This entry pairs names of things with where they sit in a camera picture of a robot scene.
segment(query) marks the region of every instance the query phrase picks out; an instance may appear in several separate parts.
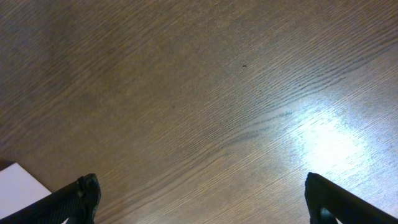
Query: wood grain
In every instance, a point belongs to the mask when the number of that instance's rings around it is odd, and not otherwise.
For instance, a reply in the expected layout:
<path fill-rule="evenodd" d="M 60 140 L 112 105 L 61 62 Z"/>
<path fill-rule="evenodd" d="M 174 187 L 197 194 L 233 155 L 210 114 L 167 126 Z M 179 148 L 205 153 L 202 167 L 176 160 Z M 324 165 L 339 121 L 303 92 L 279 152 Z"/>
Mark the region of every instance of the wood grain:
<path fill-rule="evenodd" d="M 398 216 L 398 2 L 3 1 L 0 157 L 96 223 L 308 223 L 318 172 Z"/>

